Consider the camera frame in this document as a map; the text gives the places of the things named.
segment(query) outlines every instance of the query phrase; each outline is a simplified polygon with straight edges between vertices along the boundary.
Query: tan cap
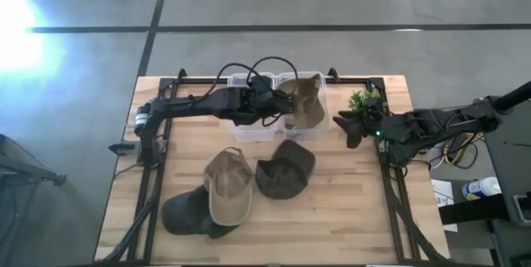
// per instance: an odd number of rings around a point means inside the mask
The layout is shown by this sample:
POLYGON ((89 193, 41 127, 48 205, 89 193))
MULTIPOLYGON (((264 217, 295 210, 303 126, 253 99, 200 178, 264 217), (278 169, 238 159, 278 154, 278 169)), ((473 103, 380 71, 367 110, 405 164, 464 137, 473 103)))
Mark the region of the tan cap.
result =
POLYGON ((251 212, 253 178, 239 148, 225 148, 212 159, 205 168, 203 179, 209 192, 210 215, 215 223, 237 226, 245 221, 251 212))
MULTIPOLYGON (((294 113, 284 117, 287 129, 312 129, 324 120, 323 105, 318 97, 320 77, 316 74, 307 79, 299 79, 294 96, 294 113)), ((296 84, 295 79, 283 81, 277 89, 289 94, 296 84)))

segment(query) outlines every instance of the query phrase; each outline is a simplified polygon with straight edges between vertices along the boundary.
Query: wooden table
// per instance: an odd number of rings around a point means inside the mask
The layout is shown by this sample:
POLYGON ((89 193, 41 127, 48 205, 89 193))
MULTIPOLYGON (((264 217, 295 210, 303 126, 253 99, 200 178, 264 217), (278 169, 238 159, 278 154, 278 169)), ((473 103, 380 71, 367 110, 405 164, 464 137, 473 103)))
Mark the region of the wooden table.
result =
MULTIPOLYGON (((382 77, 391 111, 401 113, 411 110, 405 77, 382 77)), ((159 77, 139 78, 128 124, 134 123, 137 107, 156 96, 159 80, 159 77)), ((178 96, 202 95, 208 86, 180 85, 178 96)), ((339 110, 347 109, 353 90, 364 88, 362 85, 328 85, 330 118, 339 110)), ((137 140, 132 129, 126 131, 124 139, 137 140)), ((269 159, 284 139, 284 134, 279 132, 273 142, 238 143, 228 133, 226 121, 212 116, 174 119, 160 207, 170 197, 201 185, 202 171, 208 160, 225 147, 241 148, 251 168, 255 168, 256 160, 269 159)), ((319 139, 300 141, 317 158, 309 185, 289 200, 271 200, 255 189, 247 221, 221 239, 211 240, 205 235, 172 235, 163 228, 158 214, 151 263, 396 263, 374 142, 366 138, 352 150, 346 148, 345 140, 346 134, 331 123, 331 129, 319 139)), ((116 171, 130 166, 135 160, 136 156, 132 155, 120 158, 116 171)), ((135 168, 114 181, 96 259, 109 254, 129 228, 134 217, 141 174, 141 168, 135 168)), ((415 222, 437 250, 448 257, 446 238, 426 165, 410 164, 406 183, 415 222)), ((141 231, 141 250, 144 247, 142 235, 145 231, 141 231)), ((408 254, 407 235, 403 227, 402 240, 408 254)))

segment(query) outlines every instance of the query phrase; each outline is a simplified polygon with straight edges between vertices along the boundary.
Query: clear plastic container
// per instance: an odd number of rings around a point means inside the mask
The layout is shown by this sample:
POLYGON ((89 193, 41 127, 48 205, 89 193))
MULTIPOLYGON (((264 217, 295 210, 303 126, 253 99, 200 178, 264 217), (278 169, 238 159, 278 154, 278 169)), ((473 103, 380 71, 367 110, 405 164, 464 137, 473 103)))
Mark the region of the clear plastic container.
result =
MULTIPOLYGON (((282 131, 285 132, 288 138, 292 138, 292 139, 310 138, 310 137, 313 137, 313 135, 311 134, 320 134, 320 133, 330 130, 330 118, 329 118, 329 110, 328 110, 328 104, 327 104, 327 98, 326 98, 325 76, 318 71, 298 72, 299 80, 308 79, 317 74, 320 76, 319 92, 317 94, 317 97, 319 98, 319 102, 321 103, 321 106, 323 107, 324 118, 316 126, 310 129, 287 129, 285 126, 286 120, 292 119, 292 118, 289 116, 288 117, 282 116, 279 119, 280 128, 282 129, 282 131)), ((276 86, 278 87, 284 81, 293 80, 294 78, 295 78, 295 74, 293 72, 281 73, 276 76, 276 86)))
MULTIPOLYGON (((275 75, 270 72, 260 73, 260 75, 271 78, 271 87, 276 87, 275 75)), ((236 73, 227 79, 227 86, 229 87, 248 87, 247 73, 236 73)), ((266 123, 272 121, 273 118, 266 119, 266 123)), ((273 123, 271 126, 262 126, 262 120, 253 125, 240 125, 235 126, 231 120, 227 121, 227 127, 229 132, 234 135, 238 142, 270 142, 273 140, 276 130, 278 129, 278 122, 273 123)))

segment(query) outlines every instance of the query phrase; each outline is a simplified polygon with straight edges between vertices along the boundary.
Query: cap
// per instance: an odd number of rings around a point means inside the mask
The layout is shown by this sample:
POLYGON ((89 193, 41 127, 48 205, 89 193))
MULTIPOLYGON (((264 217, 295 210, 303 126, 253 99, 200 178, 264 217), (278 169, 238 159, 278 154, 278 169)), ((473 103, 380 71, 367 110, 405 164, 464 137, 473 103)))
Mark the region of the cap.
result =
POLYGON ((269 161, 256 164, 256 185, 267 197, 288 199, 308 185, 314 170, 315 155, 296 142, 286 139, 269 161))
POLYGON ((167 200, 160 212, 164 228, 175 235, 208 234, 217 239, 237 226, 216 224, 208 209, 208 191, 203 185, 167 200))
POLYGON ((253 176, 241 150, 225 148, 207 165, 203 178, 214 222, 237 226, 245 221, 251 212, 253 176))
POLYGON ((287 129, 312 129, 324 120, 324 108, 319 101, 319 86, 321 75, 316 74, 310 78, 295 79, 281 82, 277 89, 291 93, 297 85, 294 96, 294 113, 284 117, 287 129))

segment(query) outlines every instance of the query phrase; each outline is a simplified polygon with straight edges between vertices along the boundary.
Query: bottle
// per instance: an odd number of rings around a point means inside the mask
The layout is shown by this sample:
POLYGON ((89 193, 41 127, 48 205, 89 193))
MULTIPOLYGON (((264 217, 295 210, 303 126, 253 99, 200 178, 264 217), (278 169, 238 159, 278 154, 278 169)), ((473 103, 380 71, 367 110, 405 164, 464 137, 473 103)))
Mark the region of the bottle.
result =
POLYGON ((482 197, 493 196, 501 193, 498 179, 496 177, 487 177, 474 181, 463 186, 463 196, 469 201, 479 200, 482 197))

